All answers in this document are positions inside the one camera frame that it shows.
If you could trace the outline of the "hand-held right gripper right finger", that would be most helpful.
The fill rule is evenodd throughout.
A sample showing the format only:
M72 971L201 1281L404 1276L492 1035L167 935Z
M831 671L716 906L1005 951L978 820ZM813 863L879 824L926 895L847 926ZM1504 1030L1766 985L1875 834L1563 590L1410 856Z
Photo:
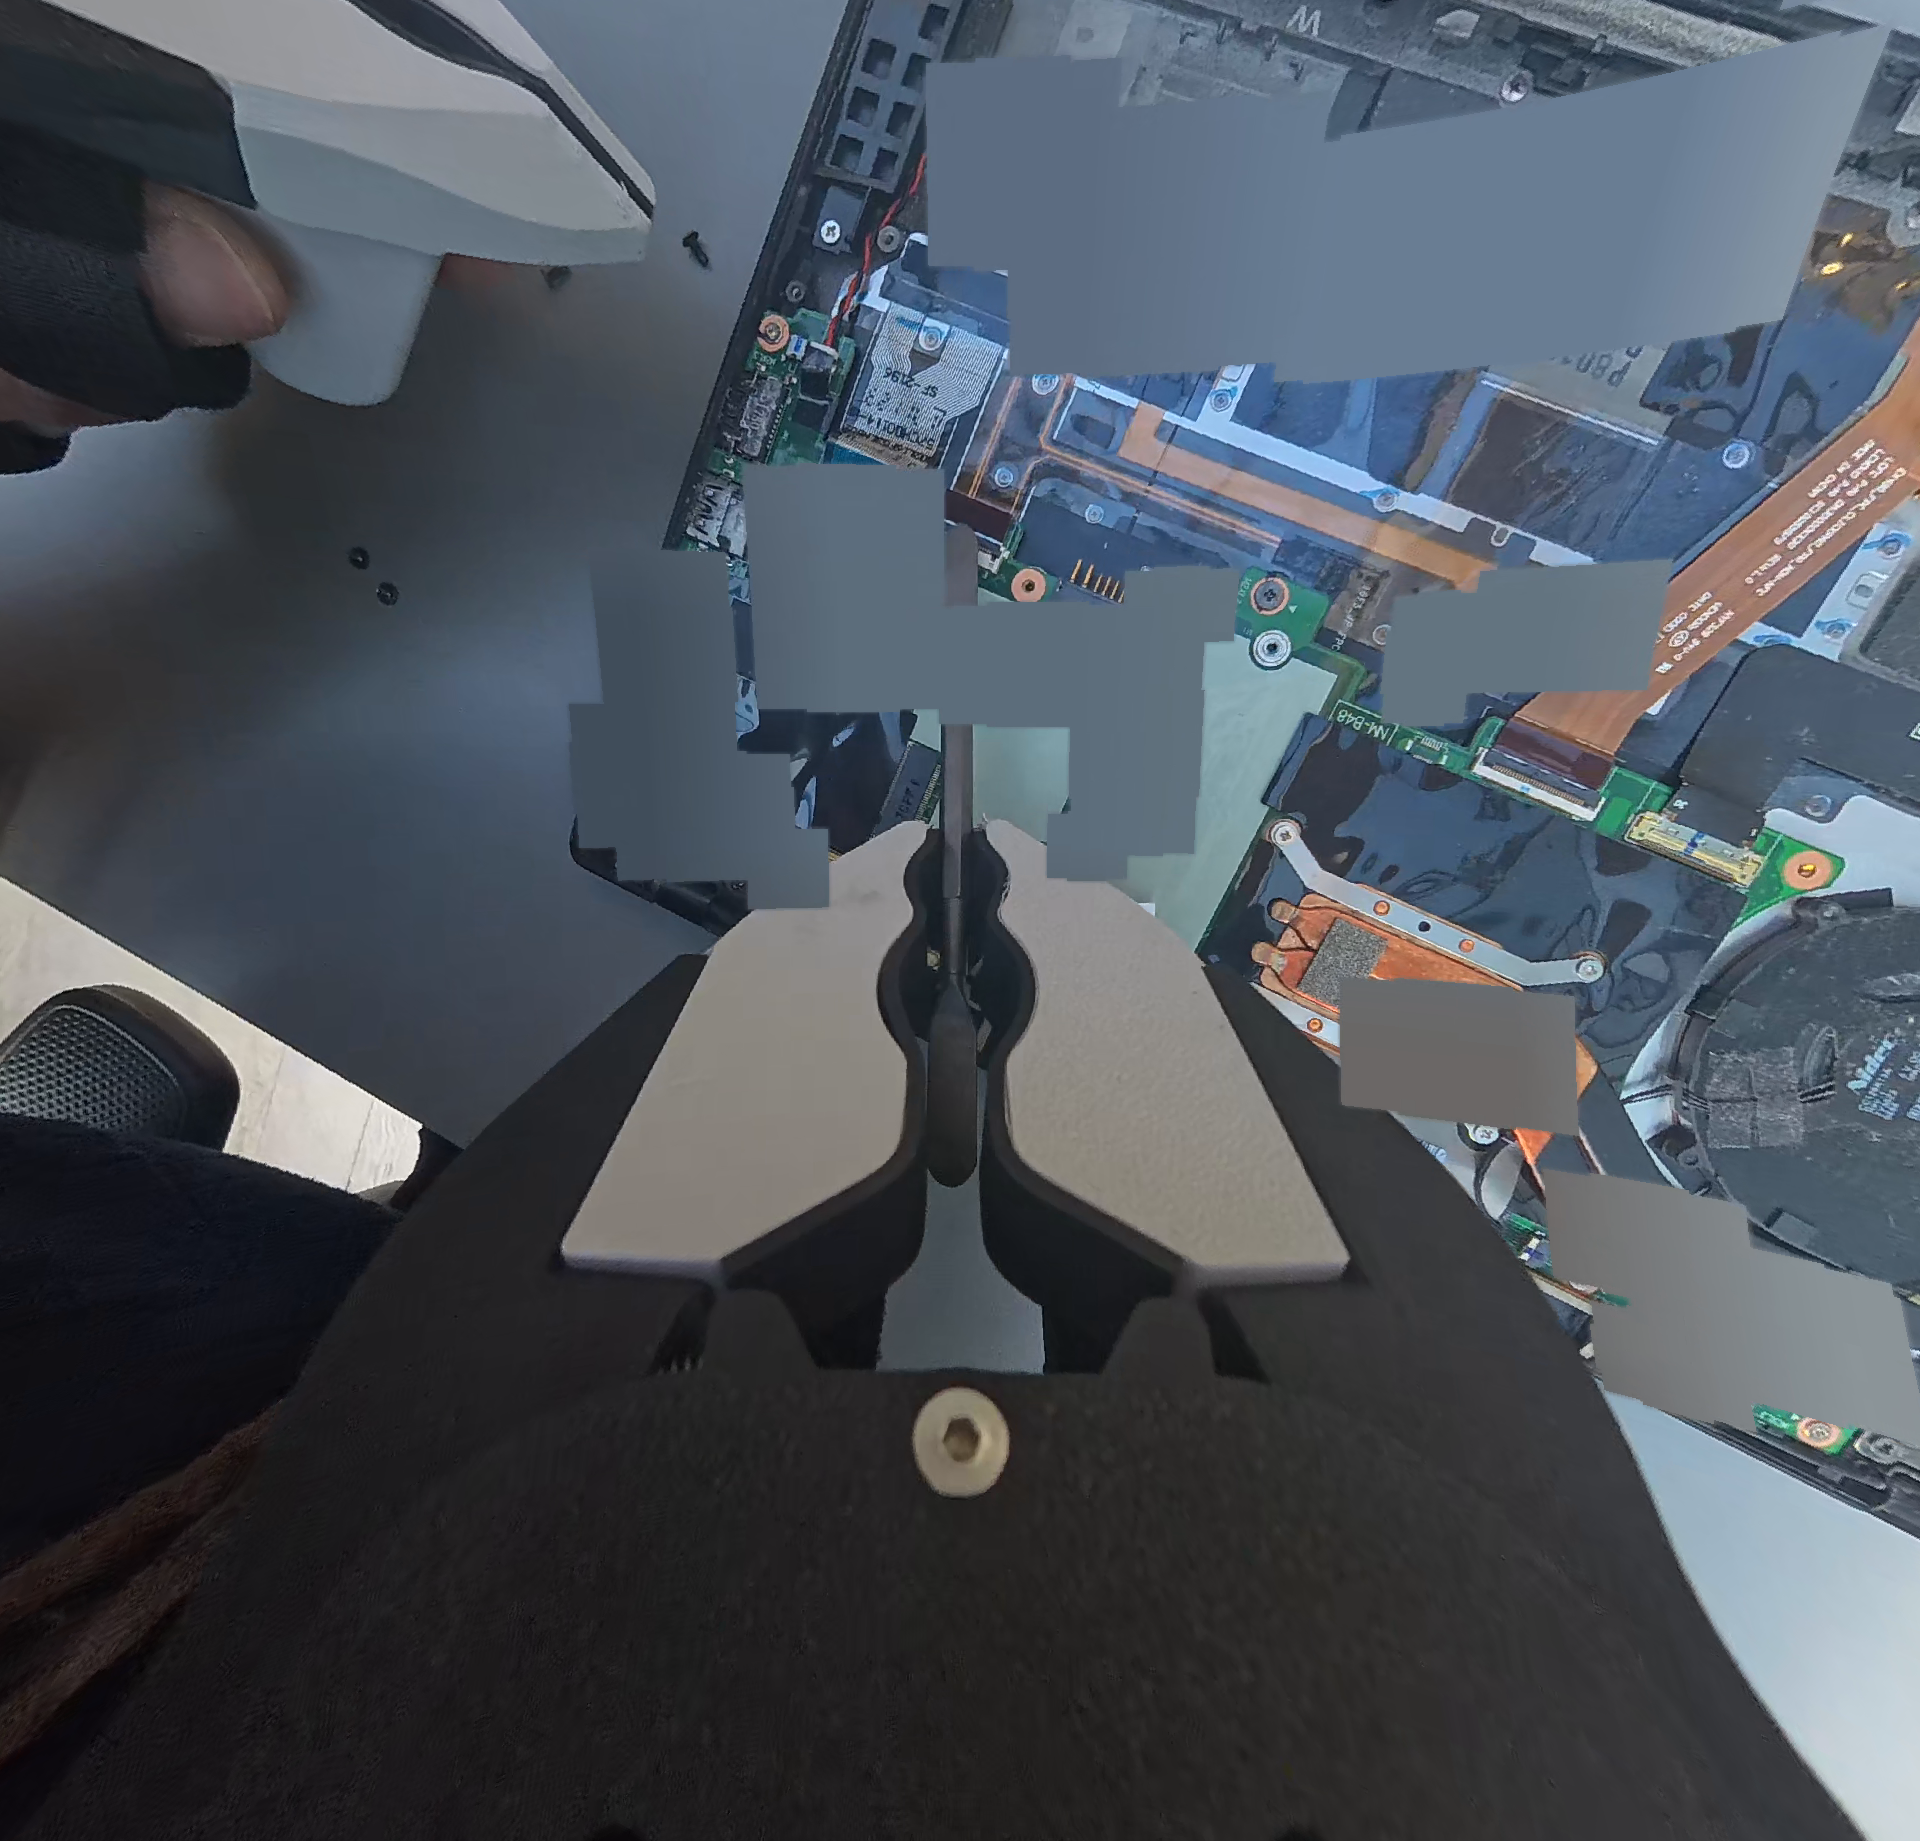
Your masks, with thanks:
M1005 820L969 838L980 1233L1044 1369L1100 1369L1143 1301L1330 1283L1349 1251L1206 967L1046 858Z

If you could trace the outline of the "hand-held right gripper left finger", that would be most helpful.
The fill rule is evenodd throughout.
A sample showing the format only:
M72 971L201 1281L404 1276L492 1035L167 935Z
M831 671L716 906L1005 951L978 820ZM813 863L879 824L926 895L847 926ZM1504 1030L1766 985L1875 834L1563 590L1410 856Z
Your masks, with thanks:
M926 1229L937 831L829 865L829 904L754 910L709 951L560 1240L571 1269L782 1299L820 1364L876 1360Z

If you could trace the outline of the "black handled metal spudger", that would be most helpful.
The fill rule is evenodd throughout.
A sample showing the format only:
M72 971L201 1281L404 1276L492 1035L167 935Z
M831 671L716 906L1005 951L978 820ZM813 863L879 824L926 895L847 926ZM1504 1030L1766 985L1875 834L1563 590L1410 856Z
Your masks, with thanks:
M926 1175L965 1186L978 1161L978 1032L969 1003L967 858L974 829L974 730L942 716L942 983L926 1032Z

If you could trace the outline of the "pale green memory module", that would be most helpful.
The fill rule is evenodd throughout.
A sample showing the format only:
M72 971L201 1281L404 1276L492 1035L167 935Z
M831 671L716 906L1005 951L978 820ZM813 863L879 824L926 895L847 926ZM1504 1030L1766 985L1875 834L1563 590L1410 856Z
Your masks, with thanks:
M1159 919L1197 949L1260 834L1265 793L1299 727L1335 696L1337 678L1301 657L1260 669L1251 642L1206 644L1195 845L1147 861Z
M1010 820L1044 843L1068 806L1068 730L974 725L971 739L976 822Z

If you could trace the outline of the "black laptop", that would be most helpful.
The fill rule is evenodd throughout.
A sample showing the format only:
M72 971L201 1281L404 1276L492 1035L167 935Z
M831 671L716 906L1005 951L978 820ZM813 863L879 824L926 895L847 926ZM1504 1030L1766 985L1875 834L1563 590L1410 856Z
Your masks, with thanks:
M1308 1039L1249 958L1265 908L1301 895L1265 840L1285 815L1367 890L1527 960L1608 960L1595 987L1536 989L1574 1007L1574 1134L1452 1118L1446 1148L1443 1123L1405 1118L1586 1364L1597 1310L1624 1321L1629 1301L1554 1269L1547 1172L1696 1195L1620 1096L1701 974L1809 895L1915 906L1915 32L1866 86L1782 319L1342 384L1249 361L1012 375L1003 278L928 260L926 72L1111 59L1134 104L1272 97L1326 106L1339 136L1821 27L1836 18L1782 0L863 0L669 520L671 547L730 576L739 745L788 757L800 827L836 856L935 820L933 718L759 709L748 477L942 474L985 605L1118 605L1154 565L1233 578L1233 642L1337 689L1290 743L1197 958ZM960 309L1005 343L942 465L838 440L883 300Z

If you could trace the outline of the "person's left hand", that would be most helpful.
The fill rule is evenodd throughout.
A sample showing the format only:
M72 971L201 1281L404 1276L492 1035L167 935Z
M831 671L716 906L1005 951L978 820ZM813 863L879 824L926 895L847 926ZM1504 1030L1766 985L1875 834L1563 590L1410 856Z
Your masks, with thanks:
M237 210L165 183L142 190L136 298L81 330L25 323L5 294L5 477L59 465L90 427L228 411L248 391L248 352L289 319L273 248Z

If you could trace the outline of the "copper laptop heat sink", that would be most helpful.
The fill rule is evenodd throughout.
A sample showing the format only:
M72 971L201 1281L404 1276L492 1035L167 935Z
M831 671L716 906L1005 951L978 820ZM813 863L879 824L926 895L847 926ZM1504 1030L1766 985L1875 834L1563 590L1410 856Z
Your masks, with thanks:
M1294 818L1276 815L1265 840L1301 881L1301 895L1265 908L1269 933L1249 951L1256 985L1326 1055L1339 1050L1339 1001L1360 978L1500 983L1507 989L1606 980L1608 960L1597 951L1527 960L1461 924L1333 874L1310 854Z

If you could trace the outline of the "person's black clothing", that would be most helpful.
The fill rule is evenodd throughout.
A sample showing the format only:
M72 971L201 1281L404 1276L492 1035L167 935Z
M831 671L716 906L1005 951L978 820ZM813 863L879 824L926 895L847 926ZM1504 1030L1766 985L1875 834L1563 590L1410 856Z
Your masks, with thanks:
M2 1565L194 1464L285 1396L402 1211L52 1118L2 1127Z

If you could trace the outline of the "black mesh office chair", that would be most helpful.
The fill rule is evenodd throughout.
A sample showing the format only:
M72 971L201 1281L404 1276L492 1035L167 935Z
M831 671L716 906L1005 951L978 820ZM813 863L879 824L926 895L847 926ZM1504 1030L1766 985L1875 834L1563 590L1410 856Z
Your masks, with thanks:
M126 987L61 989L2 1046L7 1211L228 1204L239 1080L178 1012Z

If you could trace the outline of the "person's brown hair locks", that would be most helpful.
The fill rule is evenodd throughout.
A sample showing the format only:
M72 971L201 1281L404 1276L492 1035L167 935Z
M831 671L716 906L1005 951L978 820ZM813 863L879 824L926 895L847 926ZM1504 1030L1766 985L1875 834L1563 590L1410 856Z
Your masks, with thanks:
M192 1595L278 1414L273 1403L5 1574L5 1764L36 1748L93 1683L140 1656Z

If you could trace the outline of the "silver shielded wireless card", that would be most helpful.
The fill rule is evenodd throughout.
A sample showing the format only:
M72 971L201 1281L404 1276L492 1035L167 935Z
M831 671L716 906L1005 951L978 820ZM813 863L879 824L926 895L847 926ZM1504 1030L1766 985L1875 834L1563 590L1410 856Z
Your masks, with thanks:
M879 303L838 440L881 463L942 465L1005 361L985 325L953 307Z

